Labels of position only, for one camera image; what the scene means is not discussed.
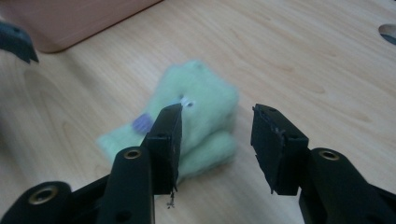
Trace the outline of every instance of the stuffed animal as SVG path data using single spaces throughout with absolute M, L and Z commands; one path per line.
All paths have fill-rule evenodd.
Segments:
M 114 161 L 126 148 L 140 146 L 161 109 L 183 105 L 179 179 L 198 175 L 230 161 L 236 150 L 231 131 L 238 104 L 236 88 L 200 61 L 171 66 L 141 115 L 132 123 L 101 136 L 97 143 Z

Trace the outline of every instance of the bolt hole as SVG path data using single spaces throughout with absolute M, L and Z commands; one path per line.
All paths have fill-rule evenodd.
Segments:
M 396 45 L 396 24 L 383 24 L 378 28 L 378 32 L 390 44 Z
M 129 151 L 125 152 L 124 157 L 125 157 L 125 159 L 133 160 L 133 159 L 140 157 L 141 154 L 142 154 L 142 152 L 140 150 L 133 149 L 133 150 L 129 150 Z
M 29 197 L 29 203 L 34 205 L 46 203 L 53 199 L 57 193 L 58 188 L 56 188 L 55 186 L 44 187 L 42 189 L 39 189 Z
M 337 154 L 335 154 L 333 152 L 330 152 L 330 151 L 326 151 L 326 150 L 320 151 L 319 155 L 321 157 L 323 157 L 324 159 L 329 160 L 329 161 L 338 161 L 338 160 L 340 160 L 340 157 Z
M 130 211 L 126 211 L 126 210 L 125 211 L 121 211 L 121 212 L 117 213 L 116 221 L 118 223 L 126 222 L 129 219 L 131 219 L 131 216 L 132 216 L 132 213 Z

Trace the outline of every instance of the wooden table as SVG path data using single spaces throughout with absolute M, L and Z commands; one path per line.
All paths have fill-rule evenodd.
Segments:
M 240 92 L 235 161 L 179 186 L 157 223 L 303 223 L 271 195 L 250 146 L 251 107 L 279 109 L 310 148 L 346 155 L 396 193 L 396 23 L 383 1 L 166 0 L 28 65 L 0 52 L 0 215 L 50 180 L 73 190 L 108 174 L 95 139 L 139 115 L 171 64 L 203 60 Z

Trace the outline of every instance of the light wood surface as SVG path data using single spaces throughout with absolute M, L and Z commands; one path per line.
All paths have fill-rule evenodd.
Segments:
M 157 223 L 304 223 L 298 198 L 271 195 L 256 162 L 256 103 L 396 193 L 396 46 L 378 34 L 384 23 L 396 23 L 394 1 L 166 0 L 39 64 L 1 51 L 0 215 L 41 182 L 75 190 L 108 174 L 95 139 L 191 59 L 240 91 L 237 156 L 183 182 L 175 209 L 157 200 Z

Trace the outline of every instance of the black metal bracket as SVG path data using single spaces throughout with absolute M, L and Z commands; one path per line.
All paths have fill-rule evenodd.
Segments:
M 38 63 L 30 36 L 12 24 L 0 22 L 0 49 L 15 54 L 26 63 L 31 60 Z
M 64 182 L 39 184 L 0 223 L 154 223 L 153 195 L 177 190 L 181 110 L 181 104 L 164 108 L 140 147 L 117 154 L 110 175 L 74 192 Z
M 396 223 L 396 196 L 368 184 L 341 153 L 308 149 L 308 138 L 276 109 L 253 107 L 251 145 L 278 195 L 297 195 L 305 223 Z

